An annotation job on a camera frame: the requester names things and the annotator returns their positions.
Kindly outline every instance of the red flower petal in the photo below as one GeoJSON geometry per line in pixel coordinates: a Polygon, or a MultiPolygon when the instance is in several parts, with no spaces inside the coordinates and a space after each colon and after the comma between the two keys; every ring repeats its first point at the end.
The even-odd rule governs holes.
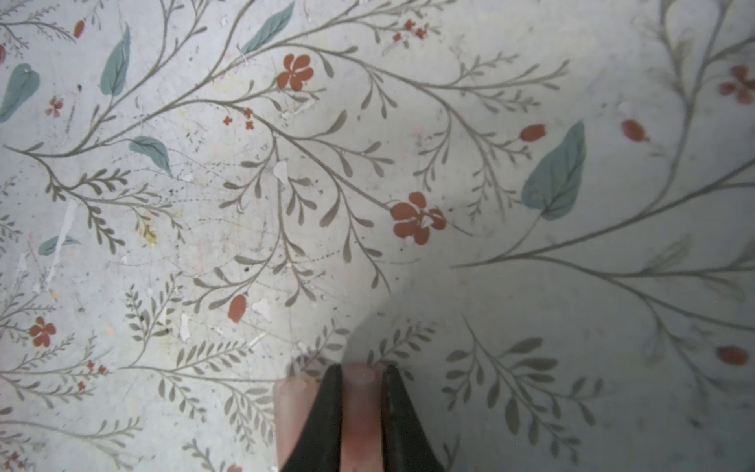
{"type": "Polygon", "coordinates": [[[527,128],[524,128],[521,133],[519,133],[519,138],[521,138],[521,140],[525,141],[526,143],[536,141],[543,136],[545,136],[545,125],[543,125],[542,123],[539,123],[537,125],[530,125],[527,128]]]}
{"type": "Polygon", "coordinates": [[[726,96],[734,93],[737,89],[737,85],[734,82],[724,82],[718,86],[718,93],[726,96]]]}
{"type": "Polygon", "coordinates": [[[412,234],[416,233],[419,226],[420,225],[417,221],[396,223],[393,225],[393,234],[395,234],[399,238],[405,238],[406,236],[411,236],[412,234]]]}
{"type": "Polygon", "coordinates": [[[311,79],[314,75],[315,71],[312,70],[312,67],[307,67],[305,70],[302,70],[300,72],[294,72],[294,77],[301,80],[302,82],[311,79]]]}
{"type": "Polygon", "coordinates": [[[278,76],[278,88],[285,88],[288,85],[289,77],[291,77],[290,72],[281,72],[281,75],[278,76]]]}
{"type": "Polygon", "coordinates": [[[296,74],[293,74],[291,76],[291,88],[294,91],[301,91],[301,88],[304,86],[304,83],[302,83],[301,79],[299,79],[296,74]]]}
{"type": "Polygon", "coordinates": [[[716,349],[716,356],[730,366],[743,366],[750,359],[746,350],[737,346],[723,346],[716,349]]]}
{"type": "Polygon", "coordinates": [[[246,311],[246,297],[244,295],[237,295],[231,301],[230,307],[228,307],[228,317],[234,323],[241,321],[244,312],[246,311]]]}
{"type": "Polygon", "coordinates": [[[409,193],[409,202],[414,203],[419,208],[425,208],[425,206],[427,206],[427,200],[425,200],[422,192],[409,193]]]}
{"type": "Polygon", "coordinates": [[[740,82],[747,80],[747,66],[745,65],[740,64],[738,66],[732,67],[731,73],[740,82]]]}
{"type": "Polygon", "coordinates": [[[84,32],[84,21],[79,20],[76,22],[76,26],[73,27],[73,37],[78,39],[84,32]]]}
{"type": "Polygon", "coordinates": [[[433,219],[433,228],[435,228],[436,230],[442,230],[445,228],[445,218],[443,217],[443,212],[438,208],[433,208],[432,210],[430,210],[430,217],[433,219]]]}
{"type": "Polygon", "coordinates": [[[408,220],[409,218],[416,218],[418,213],[413,206],[401,202],[396,203],[393,208],[390,209],[390,216],[392,216],[394,220],[401,221],[408,220]]]}
{"type": "Polygon", "coordinates": [[[628,119],[621,123],[621,130],[624,136],[632,141],[640,142],[645,139],[645,129],[637,120],[628,119]]]}
{"type": "Polygon", "coordinates": [[[419,244],[420,246],[426,245],[427,241],[430,239],[430,228],[420,228],[417,230],[417,232],[414,234],[414,242],[419,244]]]}
{"type": "Polygon", "coordinates": [[[309,65],[310,57],[305,54],[304,56],[299,56],[296,58],[296,62],[294,62],[294,70],[303,69],[304,67],[307,67],[309,65]]]}
{"type": "Polygon", "coordinates": [[[286,57],[285,57],[285,58],[283,59],[283,66],[284,66],[284,67],[285,67],[286,69],[288,69],[288,70],[291,70],[291,63],[292,63],[292,62],[294,62],[294,55],[293,55],[293,54],[289,54],[288,56],[286,56],[286,57]]]}
{"type": "Polygon", "coordinates": [[[746,88],[742,88],[737,92],[737,101],[742,105],[749,105],[753,103],[753,95],[746,88]]]}

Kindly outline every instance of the teal leaf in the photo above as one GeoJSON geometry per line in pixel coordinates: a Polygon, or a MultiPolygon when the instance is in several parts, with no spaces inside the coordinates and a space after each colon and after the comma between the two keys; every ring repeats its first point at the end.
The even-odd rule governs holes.
{"type": "Polygon", "coordinates": [[[168,159],[168,150],[165,149],[165,145],[163,143],[156,140],[154,137],[135,137],[131,140],[131,144],[128,145],[128,149],[136,153],[149,156],[156,166],[173,177],[173,174],[171,173],[171,163],[168,159]]]}
{"type": "Polygon", "coordinates": [[[5,123],[23,102],[39,88],[39,74],[29,64],[19,64],[11,73],[0,106],[0,123],[5,123]]]}
{"type": "MultiPolygon", "coordinates": [[[[81,244],[81,243],[79,241],[76,241],[71,236],[66,236],[62,245],[67,246],[71,244],[81,244]]],[[[57,236],[55,236],[54,238],[50,238],[47,241],[40,244],[37,252],[41,256],[50,256],[52,255],[52,253],[55,252],[55,246],[57,246],[57,236]]]]}
{"type": "Polygon", "coordinates": [[[270,39],[273,39],[273,36],[281,32],[281,30],[288,24],[288,21],[291,19],[292,11],[294,11],[294,2],[291,2],[288,7],[268,18],[260,30],[257,31],[257,34],[254,35],[254,38],[250,39],[249,42],[241,48],[242,52],[248,54],[252,51],[256,51],[270,39]]]}
{"type": "Polygon", "coordinates": [[[569,213],[577,200],[586,152],[584,123],[578,122],[529,175],[522,188],[522,203],[542,210],[542,217],[549,221],[569,213]]]}
{"type": "Polygon", "coordinates": [[[128,51],[131,45],[131,34],[126,25],[126,32],[123,38],[110,53],[107,58],[105,69],[102,71],[100,79],[100,90],[105,95],[116,96],[123,92],[126,85],[126,71],[128,70],[128,51]]]}

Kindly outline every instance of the floral pattern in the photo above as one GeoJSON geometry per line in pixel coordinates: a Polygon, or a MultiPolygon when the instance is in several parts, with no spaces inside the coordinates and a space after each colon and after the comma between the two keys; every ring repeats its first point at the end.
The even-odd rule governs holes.
{"type": "Polygon", "coordinates": [[[755,4],[562,3],[0,0],[0,466],[270,470],[344,361],[445,470],[750,467],[755,4]]]}

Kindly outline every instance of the black tweezers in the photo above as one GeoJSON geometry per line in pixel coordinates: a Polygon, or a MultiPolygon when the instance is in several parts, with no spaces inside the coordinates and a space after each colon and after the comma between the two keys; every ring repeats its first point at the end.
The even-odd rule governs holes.
{"type": "MultiPolygon", "coordinates": [[[[383,373],[381,430],[384,472],[442,472],[401,380],[383,373]]],[[[328,367],[294,451],[281,472],[341,470],[341,365],[328,367]]]]}

